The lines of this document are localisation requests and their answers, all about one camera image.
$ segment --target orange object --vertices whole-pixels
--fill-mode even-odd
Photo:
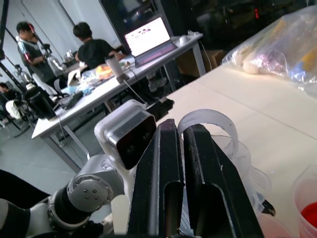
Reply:
[[[96,68],[96,76],[98,79],[108,79],[112,76],[112,70],[108,65],[99,65]]]
[[[305,54],[301,61],[303,63],[303,70],[308,73],[312,71],[315,67],[316,60],[317,60],[317,47],[313,48],[311,51],[309,51],[307,54]]]

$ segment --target table leg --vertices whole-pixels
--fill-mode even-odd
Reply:
[[[12,125],[15,126],[15,128],[17,128],[18,130],[21,129],[21,128],[20,128],[17,124],[15,124],[15,122],[14,122],[13,120],[11,120],[9,117],[6,117],[6,118],[8,119],[8,121],[9,121]]]
[[[87,160],[90,159],[89,150],[86,146],[81,142],[81,140],[75,135],[75,133],[69,128],[69,126],[65,125],[64,129],[69,134],[69,136],[75,141],[75,143],[79,146],[82,151],[87,155]]]
[[[194,52],[194,56],[195,56],[195,60],[196,60],[196,64],[197,64],[197,68],[198,68],[198,72],[199,72],[199,76],[201,77],[204,74],[206,74],[206,69],[205,69],[205,65],[204,65],[202,54],[200,52],[199,43],[196,43],[194,45],[193,52]]]
[[[106,106],[106,108],[108,109],[110,113],[113,112],[117,108],[117,105],[111,100],[105,101],[104,105]]]
[[[63,151],[62,148],[49,136],[44,139],[44,141],[49,145],[49,147],[57,153],[58,156],[68,165],[71,169],[78,173],[80,171],[80,167]]]
[[[167,76],[167,79],[169,81],[170,87],[172,89],[172,92],[174,92],[174,91],[176,91],[176,86],[175,86],[175,83],[173,80],[174,77],[173,77],[173,73],[171,72],[171,68],[165,64],[164,69],[165,69],[166,76]]]

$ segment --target gray shirt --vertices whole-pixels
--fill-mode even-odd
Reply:
[[[32,69],[42,82],[46,83],[55,78],[55,75],[47,62],[40,62],[32,65],[32,60],[34,58],[42,56],[38,44],[20,39],[18,41],[18,51],[24,65]]]

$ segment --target black t-shirt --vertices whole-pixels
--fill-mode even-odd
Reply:
[[[9,91],[5,92],[4,95],[8,100],[21,99],[20,93],[18,93],[17,91],[13,89],[9,89]]]
[[[86,41],[78,50],[78,58],[93,69],[105,63],[105,57],[114,49],[104,40],[92,39]]]
[[[36,43],[20,40],[18,41],[18,51],[24,65],[27,66],[28,69],[31,69],[42,82],[46,83],[55,78],[55,75],[47,62],[32,65],[32,60],[34,58],[42,56],[42,52]]]

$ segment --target laptop screen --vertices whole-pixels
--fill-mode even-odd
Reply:
[[[125,35],[125,39],[133,56],[139,56],[160,44],[170,40],[162,18],[157,18],[148,24]]]

